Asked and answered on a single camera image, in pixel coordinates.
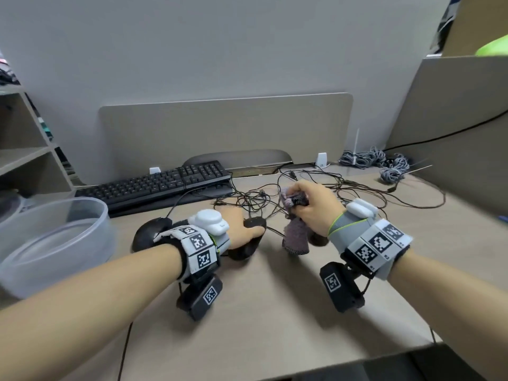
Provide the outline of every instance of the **green object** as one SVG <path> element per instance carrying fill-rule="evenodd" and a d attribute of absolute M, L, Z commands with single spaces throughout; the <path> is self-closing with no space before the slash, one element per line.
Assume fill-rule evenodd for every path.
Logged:
<path fill-rule="evenodd" d="M 508 56 L 508 35 L 484 45 L 476 56 Z"/>

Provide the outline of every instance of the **forearm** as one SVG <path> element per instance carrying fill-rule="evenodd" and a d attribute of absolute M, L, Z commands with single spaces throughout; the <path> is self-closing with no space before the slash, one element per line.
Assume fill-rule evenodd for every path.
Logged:
<path fill-rule="evenodd" d="M 508 374 L 508 294 L 411 251 L 390 284 L 460 357 L 488 380 Z"/>
<path fill-rule="evenodd" d="M 160 245 L 60 282 L 0 312 L 0 379 L 58 379 L 103 347 L 180 275 Z"/>

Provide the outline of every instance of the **floor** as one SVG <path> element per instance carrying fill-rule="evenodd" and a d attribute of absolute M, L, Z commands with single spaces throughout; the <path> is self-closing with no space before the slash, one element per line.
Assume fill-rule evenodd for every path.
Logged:
<path fill-rule="evenodd" d="M 446 345 L 300 374 L 291 380 L 485 381 Z"/>

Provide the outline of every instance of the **translucent round container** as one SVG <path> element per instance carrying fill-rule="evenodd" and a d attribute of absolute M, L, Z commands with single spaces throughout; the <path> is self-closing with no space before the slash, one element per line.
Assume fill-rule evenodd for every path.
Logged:
<path fill-rule="evenodd" d="M 38 206 L 0 224 L 0 284 L 26 298 L 105 263 L 115 248 L 104 202 L 72 198 Z"/>

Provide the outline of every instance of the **black keyboard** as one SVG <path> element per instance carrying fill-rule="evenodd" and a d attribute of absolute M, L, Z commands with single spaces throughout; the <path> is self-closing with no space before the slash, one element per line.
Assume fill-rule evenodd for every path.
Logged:
<path fill-rule="evenodd" d="M 215 160 L 82 188 L 76 192 L 76 196 L 100 199 L 108 205 L 111 215 L 128 208 L 135 209 L 138 206 L 140 207 L 141 204 L 183 194 L 199 187 L 228 182 L 230 179 L 231 174 Z"/>

